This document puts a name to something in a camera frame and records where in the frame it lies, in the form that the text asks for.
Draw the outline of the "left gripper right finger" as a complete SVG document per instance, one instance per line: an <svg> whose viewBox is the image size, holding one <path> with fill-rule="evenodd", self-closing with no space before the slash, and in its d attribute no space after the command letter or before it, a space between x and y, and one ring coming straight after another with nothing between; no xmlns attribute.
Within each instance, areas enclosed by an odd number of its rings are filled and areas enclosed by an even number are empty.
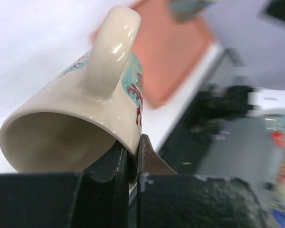
<svg viewBox="0 0 285 228"><path fill-rule="evenodd" d="M246 181L178 174L154 151L145 134L138 154L137 227L278 227Z"/></svg>

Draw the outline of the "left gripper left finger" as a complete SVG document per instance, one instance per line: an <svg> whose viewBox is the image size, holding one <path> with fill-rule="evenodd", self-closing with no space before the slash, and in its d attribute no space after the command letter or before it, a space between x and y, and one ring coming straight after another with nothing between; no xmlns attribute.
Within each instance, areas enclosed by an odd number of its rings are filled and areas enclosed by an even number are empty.
<svg viewBox="0 0 285 228"><path fill-rule="evenodd" d="M84 171L0 174L0 228L125 228L127 165L116 142Z"/></svg>

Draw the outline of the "salmon pink tray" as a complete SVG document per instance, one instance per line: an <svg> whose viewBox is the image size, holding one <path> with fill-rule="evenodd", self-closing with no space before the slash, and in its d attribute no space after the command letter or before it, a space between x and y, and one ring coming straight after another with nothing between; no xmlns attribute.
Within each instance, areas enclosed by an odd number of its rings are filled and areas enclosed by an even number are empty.
<svg viewBox="0 0 285 228"><path fill-rule="evenodd" d="M95 38L86 85L109 98L121 85L138 110L158 108L196 68L215 39L200 11L205 0L140 0L112 7Z"/></svg>

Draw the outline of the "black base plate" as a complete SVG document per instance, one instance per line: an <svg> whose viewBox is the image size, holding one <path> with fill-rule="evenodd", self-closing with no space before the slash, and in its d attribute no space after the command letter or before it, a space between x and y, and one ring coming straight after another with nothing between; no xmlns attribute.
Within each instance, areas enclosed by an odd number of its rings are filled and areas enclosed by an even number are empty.
<svg viewBox="0 0 285 228"><path fill-rule="evenodd" d="M178 174L240 178L285 228L285 90L250 86L225 51L189 104L145 115L154 151ZM129 226L137 227L137 189Z"/></svg>

